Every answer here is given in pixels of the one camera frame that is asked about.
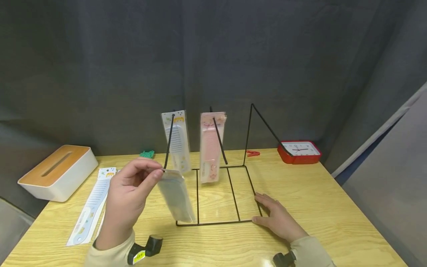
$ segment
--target comb package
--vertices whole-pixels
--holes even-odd
[[[166,142],[169,141],[170,127],[172,125],[169,153],[173,161],[174,169],[179,170],[181,173],[191,171],[190,146],[188,142],[185,110],[162,113],[161,117],[166,134]]]
[[[214,118],[222,142],[227,120],[225,112],[204,112],[200,117],[200,182],[202,184],[219,180],[221,146]]]
[[[179,171],[164,170],[157,186],[175,220],[186,223],[196,221],[184,177]]]

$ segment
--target wooden lid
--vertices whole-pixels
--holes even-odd
[[[18,183],[51,186],[90,149],[90,147],[64,145],[19,179]]]

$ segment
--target tissue box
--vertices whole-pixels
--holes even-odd
[[[36,198],[64,202],[98,166],[90,147],[64,145],[18,180]]]

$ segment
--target clock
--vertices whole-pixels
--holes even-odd
[[[314,164],[319,162],[322,156],[311,141],[282,141],[282,145],[288,152],[281,145],[277,147],[277,151],[287,164]]]

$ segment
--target beige sleeve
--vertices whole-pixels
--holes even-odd
[[[332,259],[314,236],[306,236],[291,243],[295,267],[334,267]]]
[[[128,252],[135,243],[135,232],[122,244],[108,250],[91,246],[86,256],[85,267],[124,267],[128,265]]]

